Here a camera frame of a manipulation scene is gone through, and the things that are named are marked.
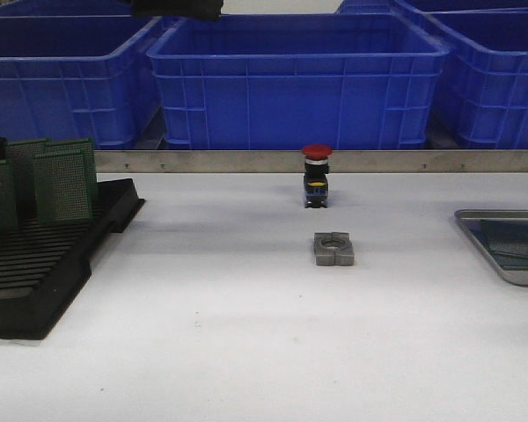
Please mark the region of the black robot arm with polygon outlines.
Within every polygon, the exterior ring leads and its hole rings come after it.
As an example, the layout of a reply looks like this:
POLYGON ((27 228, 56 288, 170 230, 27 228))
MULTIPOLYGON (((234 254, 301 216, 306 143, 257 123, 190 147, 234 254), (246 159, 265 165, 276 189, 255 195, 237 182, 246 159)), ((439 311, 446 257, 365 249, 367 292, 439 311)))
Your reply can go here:
MULTIPOLYGON (((127 1, 134 17, 177 16, 200 21, 218 21, 223 1, 127 1)), ((327 207, 329 172, 328 157, 332 149, 323 144, 309 144, 302 148, 305 156, 305 207, 327 207)))

